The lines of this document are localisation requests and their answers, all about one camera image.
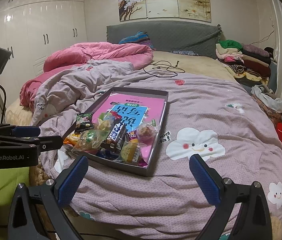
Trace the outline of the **green cracker packet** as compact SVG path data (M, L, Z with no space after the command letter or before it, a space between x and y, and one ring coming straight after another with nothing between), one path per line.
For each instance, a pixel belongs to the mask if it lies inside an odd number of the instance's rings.
M98 150L104 140L108 137L109 131L100 129L86 130L80 135L80 139L74 146L74 151Z

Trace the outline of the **green pea snack packet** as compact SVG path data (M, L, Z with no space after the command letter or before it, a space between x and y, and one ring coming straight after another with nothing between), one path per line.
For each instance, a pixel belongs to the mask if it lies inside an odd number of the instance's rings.
M75 134L80 134L94 128L92 116L92 113L80 113L76 115Z

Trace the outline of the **Snickers chocolate bar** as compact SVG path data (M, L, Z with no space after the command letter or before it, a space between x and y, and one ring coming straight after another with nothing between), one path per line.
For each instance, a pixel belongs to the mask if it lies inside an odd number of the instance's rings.
M114 125L106 139L101 143L101 147L113 151L116 154L120 154L125 142L126 132L126 125L123 122L118 122Z

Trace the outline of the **clear yellow cake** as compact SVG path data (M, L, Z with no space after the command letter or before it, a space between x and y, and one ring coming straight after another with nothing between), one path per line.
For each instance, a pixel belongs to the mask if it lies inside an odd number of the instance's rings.
M136 165L142 159L141 148L144 144L139 142L125 142L117 161Z

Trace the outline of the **purple rice roll snack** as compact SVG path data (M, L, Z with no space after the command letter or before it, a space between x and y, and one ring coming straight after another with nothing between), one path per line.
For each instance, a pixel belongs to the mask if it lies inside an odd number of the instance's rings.
M148 164L144 161L141 153L141 143L138 141L136 130L127 133L129 137L130 152L128 156L128 162L139 167L147 167Z

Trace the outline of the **orange snack packet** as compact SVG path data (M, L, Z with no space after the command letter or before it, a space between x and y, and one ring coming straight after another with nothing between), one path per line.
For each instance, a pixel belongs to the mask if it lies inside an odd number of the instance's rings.
M81 133L72 132L64 139L63 143L65 145L75 146L80 140L80 137L81 137Z

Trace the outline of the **blue Oreo packet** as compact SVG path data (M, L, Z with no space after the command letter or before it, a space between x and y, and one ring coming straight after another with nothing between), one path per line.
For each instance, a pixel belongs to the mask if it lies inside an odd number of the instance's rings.
M113 151L109 151L103 147L101 147L97 152L97 157L108 159L108 160L115 160L119 157L118 154L116 154Z

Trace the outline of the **green yellow wrapped candy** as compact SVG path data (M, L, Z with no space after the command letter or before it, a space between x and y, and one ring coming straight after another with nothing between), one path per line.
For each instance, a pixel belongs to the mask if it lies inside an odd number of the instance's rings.
M95 128L101 131L110 131L114 126L115 117L112 113L101 113L95 122Z

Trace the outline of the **grey tray with pink book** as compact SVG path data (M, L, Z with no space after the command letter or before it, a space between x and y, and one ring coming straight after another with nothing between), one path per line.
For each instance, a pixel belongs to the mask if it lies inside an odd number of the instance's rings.
M168 92L141 88L108 90L65 135L73 157L149 177L158 147Z

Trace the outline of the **red candy stick packet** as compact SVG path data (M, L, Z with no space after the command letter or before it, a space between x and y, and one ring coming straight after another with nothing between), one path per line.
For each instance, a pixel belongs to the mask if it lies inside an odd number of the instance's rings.
M117 112L115 111L110 111L111 115L115 118L115 120L121 120L122 116L119 115Z

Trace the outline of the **clear bag nut snack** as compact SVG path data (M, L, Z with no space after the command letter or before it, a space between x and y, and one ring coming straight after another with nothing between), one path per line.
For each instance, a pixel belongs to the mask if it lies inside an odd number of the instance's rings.
M136 135L139 142L146 143L157 135L158 128L152 123L141 124L136 129Z

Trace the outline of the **white wardrobe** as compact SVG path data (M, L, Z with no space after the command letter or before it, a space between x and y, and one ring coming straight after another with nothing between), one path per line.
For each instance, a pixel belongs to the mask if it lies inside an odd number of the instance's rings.
M0 120L48 56L86 39L84 0L0 0L0 47L11 53L0 75Z

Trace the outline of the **pile of folded clothes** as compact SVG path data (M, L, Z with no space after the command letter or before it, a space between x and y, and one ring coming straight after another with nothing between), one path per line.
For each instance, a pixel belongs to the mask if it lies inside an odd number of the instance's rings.
M267 85L275 71L271 69L272 56L254 45L234 40L219 41L215 49L217 60L241 83L248 86Z

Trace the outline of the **blue striped pillow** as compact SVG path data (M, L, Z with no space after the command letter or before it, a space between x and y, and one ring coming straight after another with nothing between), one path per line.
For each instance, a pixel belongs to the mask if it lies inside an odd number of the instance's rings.
M119 42L119 44L125 44L125 43L136 43L136 44L141 44L141 45L147 45L152 50L154 50L154 46L148 34L142 31L138 31L135 35L125 37L122 40L120 40Z

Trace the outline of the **grey padded headboard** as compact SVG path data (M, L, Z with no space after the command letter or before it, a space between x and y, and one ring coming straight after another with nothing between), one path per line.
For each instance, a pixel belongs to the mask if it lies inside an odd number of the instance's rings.
M216 43L221 39L222 28L185 21L140 21L108 25L106 31L110 43L119 43L142 31L157 51L186 50L216 59Z

